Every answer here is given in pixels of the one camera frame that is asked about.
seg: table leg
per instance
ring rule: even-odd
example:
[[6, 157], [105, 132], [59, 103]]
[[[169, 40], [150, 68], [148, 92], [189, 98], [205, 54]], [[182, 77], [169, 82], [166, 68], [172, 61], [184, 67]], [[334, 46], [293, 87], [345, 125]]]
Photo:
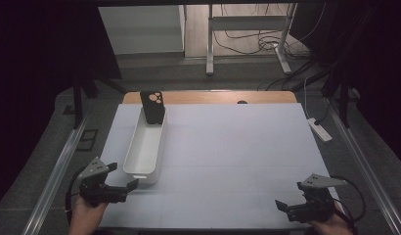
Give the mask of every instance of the table leg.
[[286, 21], [284, 23], [284, 28], [283, 28], [283, 31], [281, 34], [280, 41], [279, 41], [279, 43], [274, 44], [276, 46], [275, 52], [280, 61], [281, 67], [283, 68], [284, 74], [291, 74], [291, 69], [290, 69], [289, 63], [287, 62], [287, 59], [286, 59], [284, 44], [286, 43], [286, 38], [287, 38], [287, 35], [289, 34], [290, 25], [291, 25], [291, 21], [292, 21], [292, 15], [295, 10], [295, 5], [296, 5], [295, 3], [291, 3], [289, 11], [287, 12], [287, 17], [286, 17]]
[[212, 16], [212, 4], [209, 4], [209, 18], [207, 24], [207, 54], [206, 54], [206, 74], [213, 75], [213, 16]]

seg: white device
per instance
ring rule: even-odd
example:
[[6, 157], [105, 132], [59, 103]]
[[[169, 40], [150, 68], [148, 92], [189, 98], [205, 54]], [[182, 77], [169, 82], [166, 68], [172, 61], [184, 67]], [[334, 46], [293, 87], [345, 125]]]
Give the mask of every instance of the white device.
[[307, 121], [310, 124], [311, 129], [317, 134], [317, 136], [319, 136], [319, 138], [323, 142], [328, 142], [332, 140], [332, 136], [330, 136], [330, 134], [325, 130], [325, 128], [323, 128], [322, 125], [316, 125], [314, 123], [314, 121], [316, 120], [313, 117], [309, 118]]

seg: desk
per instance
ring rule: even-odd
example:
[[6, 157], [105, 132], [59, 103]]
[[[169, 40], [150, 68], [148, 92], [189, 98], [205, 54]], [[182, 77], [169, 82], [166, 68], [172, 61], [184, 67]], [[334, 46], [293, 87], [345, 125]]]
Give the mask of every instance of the desk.
[[[110, 205], [101, 223], [138, 229], [299, 229], [274, 200], [305, 202], [296, 182], [328, 176], [301, 105], [290, 92], [163, 92], [167, 134], [159, 181]], [[240, 100], [247, 105], [237, 105]], [[101, 155], [122, 166], [141, 110], [138, 93], [119, 105]]]
[[289, 6], [287, 15], [284, 16], [243, 16], [243, 17], [213, 17], [212, 5], [209, 5], [206, 74], [213, 75], [213, 43], [212, 34], [217, 30], [278, 30], [281, 37], [274, 44], [274, 51], [280, 61], [284, 74], [291, 74], [289, 63], [286, 59], [284, 45], [290, 30], [292, 16], [295, 11], [295, 3]]

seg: wall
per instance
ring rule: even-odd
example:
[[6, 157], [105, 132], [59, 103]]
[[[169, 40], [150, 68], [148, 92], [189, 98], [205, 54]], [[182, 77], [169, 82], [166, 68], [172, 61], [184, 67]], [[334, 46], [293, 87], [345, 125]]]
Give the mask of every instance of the wall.
[[99, 8], [116, 55], [183, 52], [179, 6]]

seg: black phone case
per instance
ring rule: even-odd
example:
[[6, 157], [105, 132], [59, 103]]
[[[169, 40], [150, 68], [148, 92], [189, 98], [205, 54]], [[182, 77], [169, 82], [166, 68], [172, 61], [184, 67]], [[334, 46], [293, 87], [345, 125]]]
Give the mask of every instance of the black phone case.
[[147, 124], [163, 124], [164, 104], [160, 91], [141, 91], [143, 110], [146, 116]]

